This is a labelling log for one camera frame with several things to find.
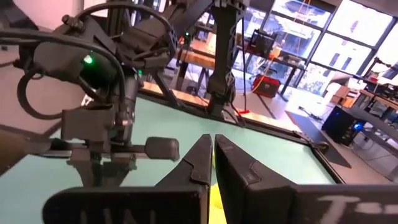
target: white wall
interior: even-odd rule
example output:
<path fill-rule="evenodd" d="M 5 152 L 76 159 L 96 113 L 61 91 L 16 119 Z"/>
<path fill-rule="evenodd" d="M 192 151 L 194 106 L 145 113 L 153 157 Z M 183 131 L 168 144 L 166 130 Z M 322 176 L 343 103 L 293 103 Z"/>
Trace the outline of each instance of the white wall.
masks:
<path fill-rule="evenodd" d="M 37 26 L 48 29 L 58 27 L 63 15 L 74 16 L 83 9 L 83 0 L 14 0 L 14 3 Z"/>

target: black cable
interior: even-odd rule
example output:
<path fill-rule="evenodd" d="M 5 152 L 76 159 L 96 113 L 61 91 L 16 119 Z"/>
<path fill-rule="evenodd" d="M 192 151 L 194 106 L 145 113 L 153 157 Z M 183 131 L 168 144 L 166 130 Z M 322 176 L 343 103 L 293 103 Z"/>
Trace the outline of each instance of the black cable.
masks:
<path fill-rule="evenodd" d="M 24 73 L 26 74 L 26 73 L 28 73 L 29 72 L 29 67 L 30 67 L 30 64 L 32 63 L 32 57 L 29 57 L 27 60 L 26 60 L 26 62 L 25 62 L 25 64 L 24 64 Z M 32 80 L 40 80 L 40 79 L 42 79 L 44 77 L 44 71 L 42 70 L 42 73 L 38 76 L 38 77 L 32 77 L 31 79 Z"/>
<path fill-rule="evenodd" d="M 379 156 L 379 157 L 376 157 L 376 158 L 373 158 L 373 159 L 363 159 L 363 160 L 369 162 L 369 161 L 375 161 L 377 159 L 382 159 L 382 158 L 390 157 L 390 156 L 393 156 L 393 155 L 392 154 L 388 154 L 388 155 Z"/>
<path fill-rule="evenodd" d="M 74 47 L 81 47 L 83 49 L 91 50 L 102 56 L 106 57 L 117 70 L 118 75 L 118 82 L 119 82 L 119 110 L 123 111 L 124 99 L 126 97 L 126 89 L 125 89 L 125 79 L 124 79 L 124 72 L 122 66 L 120 65 L 117 58 L 105 50 L 104 48 L 87 42 L 84 39 L 79 39 L 76 37 L 68 36 L 68 35 L 60 35 L 60 34 L 53 34 L 53 33 L 46 33 L 40 32 L 36 30 L 22 30 L 22 29 L 0 29 L 0 37 L 7 37 L 7 38 L 20 38 L 20 39 L 36 39 L 43 42 L 55 42 L 58 44 L 65 44 Z"/>
<path fill-rule="evenodd" d="M 246 127 L 246 122 L 244 121 L 244 118 L 242 117 L 242 115 L 239 113 L 239 111 L 236 109 L 236 107 L 234 106 L 234 104 L 232 102 L 231 102 L 231 107 L 236 112 L 236 114 L 238 115 L 238 118 L 242 121 L 243 126 L 241 126 L 241 127 L 242 128 Z"/>
<path fill-rule="evenodd" d="M 33 107 L 30 105 L 29 101 L 27 100 L 26 96 L 26 89 L 27 89 L 27 84 L 29 81 L 33 78 L 33 76 L 36 73 L 41 72 L 42 69 L 39 67 L 35 67 L 31 70 L 29 70 L 20 80 L 17 86 L 17 97 L 18 97 L 18 102 L 21 105 L 22 109 L 29 115 L 31 115 L 34 118 L 37 119 L 43 119 L 43 120 L 53 120 L 53 119 L 59 119 L 62 117 L 62 113 L 57 113 L 57 114 L 42 114 L 33 109 Z"/>
<path fill-rule="evenodd" d="M 223 109 L 223 111 L 224 111 L 225 113 L 227 113 L 227 114 L 234 120 L 234 122 L 242 128 L 242 125 L 241 125 L 241 124 L 239 123 L 239 121 L 232 115 L 231 112 L 229 112 L 229 111 L 226 110 L 226 109 Z"/>
<path fill-rule="evenodd" d="M 103 9 L 125 9 L 125 8 L 133 9 L 140 12 L 146 12 L 151 16 L 153 16 L 154 18 L 156 18 L 157 20 L 159 20 L 163 24 L 163 26 L 165 26 L 166 31 L 173 30 L 173 27 L 170 24 L 170 22 L 164 16 L 162 16 L 158 11 L 155 11 L 153 8 L 150 8 L 145 5 L 134 4 L 133 2 L 116 1 L 116 2 L 107 2 L 107 3 L 98 4 L 95 6 L 88 7 L 87 9 L 81 11 L 79 14 L 75 16 L 75 18 L 81 19 L 83 17 L 89 16 L 93 12 L 97 12 Z"/>
<path fill-rule="evenodd" d="M 248 99 L 246 96 L 246 57 L 244 50 L 244 18 L 242 18 L 242 58 L 243 58 L 243 97 L 244 97 L 244 110 L 248 109 Z"/>
<path fill-rule="evenodd" d="M 12 65 L 14 63 L 14 61 L 15 60 L 12 60 L 10 62 L 0 63 L 0 68 L 4 68 L 4 67 L 7 67 L 7 66 L 10 66 L 10 65 Z"/>

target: cardboard box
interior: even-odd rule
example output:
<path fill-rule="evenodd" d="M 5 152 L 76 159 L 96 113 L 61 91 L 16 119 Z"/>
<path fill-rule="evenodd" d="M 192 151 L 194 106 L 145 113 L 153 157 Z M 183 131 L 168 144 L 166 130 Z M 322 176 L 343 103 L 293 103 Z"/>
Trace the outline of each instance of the cardboard box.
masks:
<path fill-rule="evenodd" d="M 331 97 L 330 103 L 333 103 L 333 104 L 337 105 L 337 104 L 339 104 L 340 100 L 342 100 L 342 99 L 343 99 L 342 97 L 333 95 Z"/>
<path fill-rule="evenodd" d="M 341 86 L 335 93 L 335 96 L 345 99 L 347 97 L 349 91 L 350 91 L 350 88 L 348 88 L 347 86 Z"/>

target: computer tower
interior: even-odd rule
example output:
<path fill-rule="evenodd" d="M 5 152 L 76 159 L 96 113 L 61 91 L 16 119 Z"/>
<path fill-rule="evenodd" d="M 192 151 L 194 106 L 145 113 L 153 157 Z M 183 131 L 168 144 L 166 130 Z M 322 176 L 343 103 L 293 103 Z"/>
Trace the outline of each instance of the computer tower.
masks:
<path fill-rule="evenodd" d="M 363 129 L 365 123 L 365 120 L 356 118 L 348 110 L 335 106 L 323 123 L 322 130 L 334 142 L 349 146 L 355 136 Z"/>

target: cable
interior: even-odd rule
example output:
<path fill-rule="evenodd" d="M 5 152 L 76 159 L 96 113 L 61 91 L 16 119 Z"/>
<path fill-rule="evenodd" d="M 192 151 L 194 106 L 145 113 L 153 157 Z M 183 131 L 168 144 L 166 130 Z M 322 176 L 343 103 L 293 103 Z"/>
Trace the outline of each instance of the cable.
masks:
<path fill-rule="evenodd" d="M 304 2 L 301 4 L 300 8 L 298 9 L 298 12 L 300 12 L 301 9 L 304 7 L 305 1 L 306 1 L 306 0 L 304 0 Z M 282 46 L 285 44 L 285 40 L 286 40 L 286 37 L 288 36 L 288 34 L 289 34 L 289 33 L 286 32 L 284 38 L 282 39 L 282 43 L 281 43 L 281 45 L 280 45 L 280 48 L 282 48 Z M 271 67 L 271 64 L 273 63 L 273 61 L 274 61 L 274 58 L 271 59 L 271 61 L 269 62 L 269 65 L 268 65 L 267 68 L 264 70 L 264 72 L 263 72 L 263 74 L 262 74 L 262 78 L 265 77 L 265 75 L 266 75 L 266 73 L 268 72 L 268 69 Z M 259 82 L 259 83 L 252 89 L 252 91 L 250 91 L 250 93 L 255 92 L 255 91 L 259 88 L 260 85 L 261 85 L 261 82 Z"/>
<path fill-rule="evenodd" d="M 246 127 L 246 122 L 244 121 L 242 115 L 239 113 L 239 111 L 236 109 L 236 107 L 234 106 L 234 104 L 231 102 L 231 107 L 232 109 L 235 111 L 235 113 L 238 115 L 238 118 L 242 121 L 243 126 L 240 125 L 240 127 L 244 128 Z"/>
<path fill-rule="evenodd" d="M 77 14 L 77 16 L 75 18 L 80 19 L 86 16 L 89 16 L 91 13 L 93 12 L 97 12 L 103 9 L 133 9 L 136 11 L 140 11 L 140 12 L 146 12 L 148 14 L 150 14 L 151 16 L 153 16 L 154 18 L 156 18 L 157 20 L 159 20 L 163 26 L 166 28 L 167 32 L 172 32 L 174 34 L 174 29 L 172 27 L 172 25 L 170 24 L 170 22 L 162 15 L 160 14 L 158 11 L 155 11 L 154 9 L 147 7 L 145 5 L 140 5 L 140 4 L 134 4 L 133 2 L 121 2 L 121 1 L 115 1 L 115 2 L 107 2 L 107 3 L 102 3 L 102 4 L 98 4 L 95 6 L 91 6 L 83 11 L 81 11 L 79 14 Z M 174 46 L 174 35 L 166 35 L 167 41 L 170 44 L 170 47 L 172 47 L 175 50 L 175 46 Z"/>
<path fill-rule="evenodd" d="M 379 157 L 376 157 L 376 158 L 373 158 L 373 159 L 363 159 L 363 160 L 369 162 L 369 161 L 375 161 L 375 160 L 377 160 L 377 159 L 382 159 L 382 158 L 390 157 L 390 156 L 393 156 L 393 155 L 392 155 L 392 154 L 388 154 L 388 155 L 379 156 Z"/>
<path fill-rule="evenodd" d="M 242 126 L 240 125 L 239 121 L 232 115 L 231 112 L 229 112 L 229 111 L 226 110 L 226 109 L 223 109 L 223 111 L 224 111 L 225 113 L 227 113 L 227 114 L 231 117 L 231 119 L 234 120 L 234 122 L 235 122 L 237 125 L 239 125 L 240 127 L 242 127 Z"/>
<path fill-rule="evenodd" d="M 124 105 L 124 98 L 126 97 L 126 89 L 125 89 L 125 79 L 124 79 L 124 72 L 122 69 L 122 66 L 120 65 L 119 61 L 116 59 L 116 57 L 105 50 L 104 48 L 89 43 L 84 39 L 79 39 L 76 37 L 68 36 L 68 35 L 60 35 L 60 34 L 53 34 L 53 33 L 45 33 L 45 32 L 40 32 L 36 30 L 22 30 L 22 29 L 6 29 L 6 30 L 1 30 L 0 29 L 0 36 L 6 36 L 8 38 L 21 38 L 21 39 L 36 39 L 40 40 L 43 42 L 55 42 L 58 44 L 65 44 L 65 45 L 70 45 L 74 47 L 81 47 L 83 49 L 91 50 L 93 52 L 96 52 L 98 54 L 101 54 L 102 56 L 106 57 L 114 66 L 115 69 L 117 70 L 117 76 L 118 76 L 118 82 L 119 82 L 119 110 L 123 111 L 123 105 Z"/>
<path fill-rule="evenodd" d="M 10 66 L 10 65 L 12 65 L 14 63 L 14 61 L 15 60 L 12 60 L 10 62 L 0 63 L 0 68 L 4 68 L 4 67 L 7 67 L 7 66 Z"/>
<path fill-rule="evenodd" d="M 302 26 L 301 26 L 301 32 L 303 32 L 304 23 L 305 23 L 305 21 L 308 19 L 308 10 L 310 9 L 310 4 L 311 4 L 311 0 L 308 0 L 308 3 L 307 3 L 307 11 L 306 11 L 306 13 L 305 13 L 305 20 L 303 20 L 303 23 L 302 23 Z M 301 38 L 298 38 L 297 55 L 298 55 L 299 52 L 300 52 L 300 43 L 301 43 Z"/>
<path fill-rule="evenodd" d="M 244 50 L 244 18 L 242 18 L 242 58 L 243 58 L 243 97 L 244 97 L 244 110 L 248 110 L 248 98 L 246 95 L 246 53 Z"/>
<path fill-rule="evenodd" d="M 33 109 L 33 107 L 30 105 L 29 101 L 27 100 L 26 96 L 26 89 L 27 89 L 27 84 L 29 81 L 33 78 L 33 76 L 41 72 L 42 69 L 39 67 L 35 67 L 31 70 L 29 70 L 20 80 L 17 86 L 17 97 L 18 97 L 18 102 L 21 105 L 22 109 L 29 115 L 31 115 L 34 118 L 37 119 L 43 119 L 43 120 L 53 120 L 53 119 L 59 119 L 62 117 L 62 113 L 57 113 L 57 114 L 42 114 Z"/>
<path fill-rule="evenodd" d="M 24 64 L 24 73 L 26 74 L 26 73 L 28 73 L 29 72 L 29 66 L 30 66 L 30 64 L 32 63 L 32 57 L 29 57 L 27 60 L 26 60 L 26 62 L 25 62 L 25 64 Z M 38 77 L 32 77 L 32 80 L 40 80 L 40 79 L 42 79 L 44 77 L 44 70 L 42 70 L 42 73 L 40 74 L 40 76 L 38 76 Z"/>

